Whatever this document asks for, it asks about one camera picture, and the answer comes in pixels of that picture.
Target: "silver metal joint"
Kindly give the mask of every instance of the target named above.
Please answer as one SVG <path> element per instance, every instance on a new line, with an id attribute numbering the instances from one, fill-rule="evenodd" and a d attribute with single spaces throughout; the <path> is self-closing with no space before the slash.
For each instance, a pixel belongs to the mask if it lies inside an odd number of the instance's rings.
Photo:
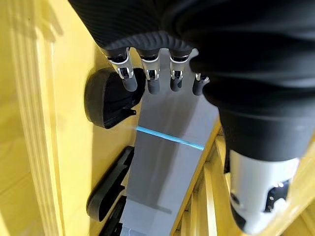
<path id="1" fill-rule="evenodd" d="M 133 77 L 133 66 L 128 49 L 126 49 L 126 55 L 127 58 L 122 62 L 115 62 L 112 59 L 109 60 L 112 63 L 114 69 L 119 74 L 120 78 L 123 80 L 130 79 Z"/>
<path id="2" fill-rule="evenodd" d="M 173 59 L 170 55 L 170 72 L 172 80 L 181 80 L 183 78 L 183 72 L 185 70 L 186 62 L 189 55 L 182 57 L 181 60 Z"/>
<path id="3" fill-rule="evenodd" d="M 142 67 L 146 73 L 147 80 L 158 80 L 160 65 L 159 65 L 159 54 L 154 60 L 141 59 Z"/>
<path id="4" fill-rule="evenodd" d="M 197 81 L 204 81 L 204 82 L 209 81 L 209 77 L 208 76 L 201 75 L 200 73 L 196 73 L 195 78 L 196 78 Z"/>

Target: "black plastic clip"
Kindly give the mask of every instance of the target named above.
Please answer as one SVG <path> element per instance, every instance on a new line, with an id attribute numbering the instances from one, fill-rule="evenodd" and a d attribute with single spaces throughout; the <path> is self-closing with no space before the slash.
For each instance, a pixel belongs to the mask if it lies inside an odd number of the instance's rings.
<path id="1" fill-rule="evenodd" d="M 134 147 L 127 146 L 94 188 L 87 203 L 87 213 L 91 218 L 102 221 L 125 189 L 121 183 L 129 170 L 133 155 Z"/>

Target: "yellow wooden wall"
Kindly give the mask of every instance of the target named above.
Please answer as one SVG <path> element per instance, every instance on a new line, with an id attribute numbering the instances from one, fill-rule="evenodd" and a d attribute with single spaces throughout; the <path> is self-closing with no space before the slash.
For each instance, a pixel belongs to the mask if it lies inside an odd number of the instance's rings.
<path id="1" fill-rule="evenodd" d="M 110 130 L 87 120 L 86 80 L 110 65 L 67 0 L 2 0 L 0 19 L 0 235 L 98 235 L 86 202 L 140 105 Z"/>
<path id="2" fill-rule="evenodd" d="M 15 81 L 7 2 L 0 1 L 0 235 L 42 236 Z"/>

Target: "blue line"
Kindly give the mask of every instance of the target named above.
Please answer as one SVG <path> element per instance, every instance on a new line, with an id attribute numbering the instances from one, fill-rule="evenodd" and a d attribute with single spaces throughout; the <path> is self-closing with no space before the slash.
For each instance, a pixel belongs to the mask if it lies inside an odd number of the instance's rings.
<path id="1" fill-rule="evenodd" d="M 193 148 L 196 148 L 196 149 L 199 149 L 199 150 L 203 150 L 204 149 L 204 146 L 201 146 L 201 145 L 198 145 L 198 144 L 194 144 L 194 143 L 182 140 L 180 138 L 176 138 L 174 136 L 171 136 L 171 135 L 168 135 L 168 134 L 163 134 L 163 133 L 160 133 L 160 132 L 157 132 L 157 131 L 154 131 L 154 130 L 151 130 L 151 129 L 147 129 L 147 128 L 144 128 L 144 127 L 141 127 L 141 126 L 138 126 L 137 130 L 140 131 L 140 132 L 151 134 L 151 135 L 154 135 L 154 136 L 158 136 L 160 138 L 167 139 L 167 140 L 170 140 L 170 141 L 173 141 L 173 142 L 176 142 L 176 143 L 188 145 L 190 147 L 193 147 Z"/>

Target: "robotic hand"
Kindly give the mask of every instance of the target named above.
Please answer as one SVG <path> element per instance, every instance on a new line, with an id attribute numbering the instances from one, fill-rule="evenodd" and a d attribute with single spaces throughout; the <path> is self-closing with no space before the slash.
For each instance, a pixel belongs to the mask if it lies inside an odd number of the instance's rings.
<path id="1" fill-rule="evenodd" d="M 315 2 L 69 1 L 127 90 L 136 83 L 126 48 L 138 50 L 151 93 L 160 48 L 170 50 L 174 91 L 180 62 L 198 49 L 190 66 L 196 86 L 210 78 L 203 94 L 219 109 L 234 219 L 245 233 L 261 232 L 285 205 L 315 128 Z"/>

